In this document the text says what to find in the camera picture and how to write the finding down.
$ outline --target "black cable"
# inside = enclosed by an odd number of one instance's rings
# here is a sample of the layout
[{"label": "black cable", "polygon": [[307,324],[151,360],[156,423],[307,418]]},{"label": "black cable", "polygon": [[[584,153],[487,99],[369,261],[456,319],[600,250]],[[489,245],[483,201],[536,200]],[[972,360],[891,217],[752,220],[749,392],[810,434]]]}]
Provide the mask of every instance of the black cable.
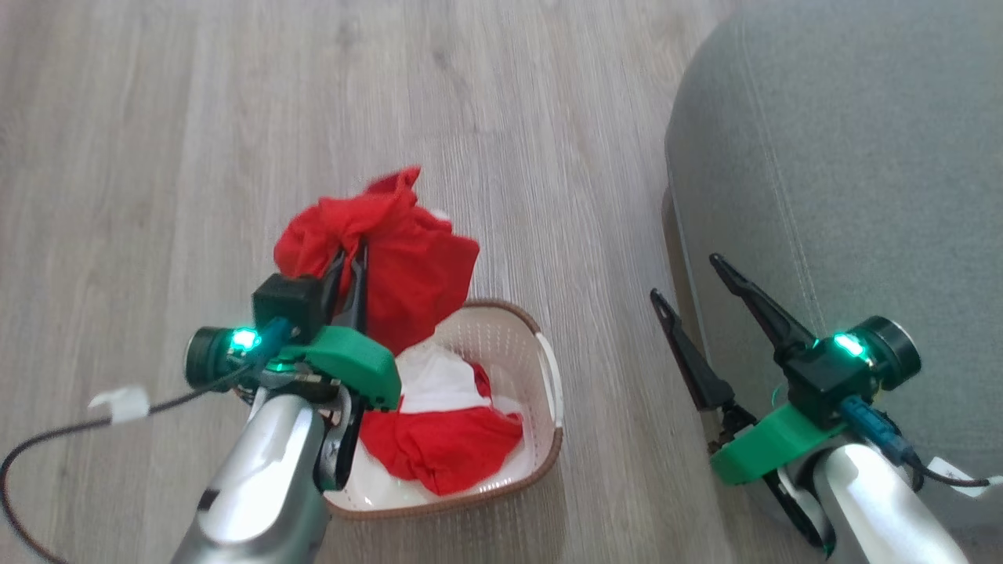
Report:
[{"label": "black cable", "polygon": [[913,467],[915,472],[918,472],[931,480],[955,488],[985,488],[991,485],[988,478],[983,478],[981,480],[959,480],[957,478],[951,478],[950,476],[938,474],[927,468],[917,455],[913,455],[912,457],[906,459],[906,464]]},{"label": "black cable", "polygon": [[920,490],[923,489],[923,484],[926,482],[926,477],[919,470],[913,469],[913,493],[919,494]]},{"label": "black cable", "polygon": [[[177,407],[183,403],[188,403],[189,401],[204,395],[207,391],[211,391],[213,387],[220,385],[223,382],[232,381],[246,373],[252,368],[251,364],[245,364],[240,368],[230,372],[229,374],[213,381],[207,385],[204,385],[198,389],[195,389],[185,395],[175,397],[174,399],[169,399],[166,401],[156,403],[149,407],[149,415],[155,415]],[[21,523],[17,515],[14,513],[14,508],[10,503],[10,492],[8,479],[10,474],[10,468],[14,464],[14,460],[21,456],[28,449],[41,445],[42,443],[47,443],[53,439],[59,439],[60,437],[66,437],[67,435],[75,435],[77,433],[83,433],[85,431],[91,431],[94,429],[102,429],[106,427],[111,427],[111,417],[101,417],[99,419],[93,419],[89,421],[83,421],[59,429],[53,429],[52,431],[47,431],[40,435],[36,435],[31,439],[21,443],[12,450],[7,457],[3,460],[3,464],[0,465],[0,504],[3,506],[4,517],[7,518],[7,522],[10,523],[12,529],[14,529],[14,534],[17,535],[21,542],[23,542],[28,548],[32,550],[36,555],[38,555],[42,560],[46,562],[51,562],[53,564],[68,564],[66,560],[56,556],[51,551],[46,549],[37,540],[34,539],[28,531],[24,528],[24,524]]]}]

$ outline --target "white cloth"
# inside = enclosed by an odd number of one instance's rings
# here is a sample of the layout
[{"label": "white cloth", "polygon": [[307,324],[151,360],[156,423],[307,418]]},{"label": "white cloth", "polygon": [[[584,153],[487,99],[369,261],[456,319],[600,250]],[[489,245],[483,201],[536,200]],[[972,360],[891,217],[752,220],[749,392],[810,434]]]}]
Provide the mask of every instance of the white cloth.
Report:
[{"label": "white cloth", "polygon": [[437,344],[419,344],[397,356],[397,372],[404,399],[401,413],[455,411],[486,407],[473,380],[473,367]]}]

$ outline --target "brown basket rim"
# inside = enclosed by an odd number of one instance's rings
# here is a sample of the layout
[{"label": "brown basket rim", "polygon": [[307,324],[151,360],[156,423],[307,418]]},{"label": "brown basket rim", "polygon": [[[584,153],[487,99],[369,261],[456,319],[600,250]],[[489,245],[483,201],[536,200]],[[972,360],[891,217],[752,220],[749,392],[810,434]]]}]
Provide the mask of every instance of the brown basket rim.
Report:
[{"label": "brown basket rim", "polygon": [[[509,311],[510,313],[519,317],[527,327],[533,331],[536,335],[541,332],[540,325],[537,321],[526,312],[525,309],[519,307],[516,304],[496,299],[472,299],[467,300],[463,304],[463,308],[497,308]],[[547,454],[547,459],[544,460],[544,464],[540,465],[540,468],[533,471],[533,474],[527,476],[519,482],[513,482],[496,490],[489,490],[480,494],[474,494],[472,496],[463,496],[460,498],[452,498],[448,500],[442,500],[440,502],[431,503],[427,505],[418,505],[413,507],[402,507],[399,509],[383,509],[377,511],[351,511],[347,509],[342,509],[335,505],[331,500],[324,498],[331,512],[334,515],[346,520],[351,521],[371,521],[375,519],[394,519],[399,517],[417,517],[424,515],[434,515],[436,513],[443,513],[446,511],[468,508],[476,505],[480,505],[491,500],[498,499],[509,494],[514,494],[521,490],[525,490],[530,486],[533,486],[537,482],[540,482],[544,476],[547,475],[554,465],[558,462],[558,455],[561,453],[561,444],[564,442],[564,429],[557,428],[554,430],[554,442],[551,444],[551,451]]]}]

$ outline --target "sofa seam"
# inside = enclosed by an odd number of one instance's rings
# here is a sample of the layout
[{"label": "sofa seam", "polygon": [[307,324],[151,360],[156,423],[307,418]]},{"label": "sofa seam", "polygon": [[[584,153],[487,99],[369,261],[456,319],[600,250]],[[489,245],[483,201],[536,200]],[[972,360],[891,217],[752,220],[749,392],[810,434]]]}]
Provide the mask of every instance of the sofa seam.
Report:
[{"label": "sofa seam", "polygon": [[740,27],[739,32],[736,35],[736,40],[739,42],[738,47],[742,53],[742,62],[744,63],[743,66],[745,72],[742,81],[745,84],[746,94],[749,95],[752,103],[754,104],[753,113],[755,114],[755,121],[758,123],[757,129],[759,132],[759,140],[762,144],[763,157],[766,159],[767,166],[770,170],[770,188],[773,189],[773,195],[776,198],[777,211],[779,212],[780,219],[783,222],[783,231],[787,238],[787,245],[790,247],[790,257],[794,262],[794,272],[797,274],[797,282],[801,289],[801,297],[808,306],[812,329],[814,329],[815,333],[818,333],[825,327],[825,318],[818,305],[817,296],[815,295],[814,282],[811,279],[811,272],[807,265],[803,245],[801,244],[800,235],[797,229],[797,221],[794,219],[793,213],[790,211],[790,202],[787,197],[786,188],[784,187],[783,175],[780,172],[780,166],[776,159],[776,148],[773,146],[769,124],[766,121],[766,113],[762,104],[762,97],[759,94],[759,88],[756,85],[755,77],[752,73],[752,62],[749,57],[749,49],[745,39],[745,18],[740,18],[739,25]]}]

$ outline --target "basket handle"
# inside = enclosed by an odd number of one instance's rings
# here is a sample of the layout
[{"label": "basket handle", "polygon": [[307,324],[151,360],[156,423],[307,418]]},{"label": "basket handle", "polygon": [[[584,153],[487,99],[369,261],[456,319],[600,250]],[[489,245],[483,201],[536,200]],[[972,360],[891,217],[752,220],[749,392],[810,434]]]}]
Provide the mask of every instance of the basket handle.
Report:
[{"label": "basket handle", "polygon": [[546,367],[545,371],[547,372],[544,378],[544,387],[547,389],[547,402],[551,407],[551,417],[554,418],[555,427],[561,429],[564,427],[564,388],[561,385],[561,370],[558,369],[558,360],[554,356],[554,349],[547,337],[543,333],[537,333],[536,337],[540,343],[540,352],[544,360],[542,364]]}]

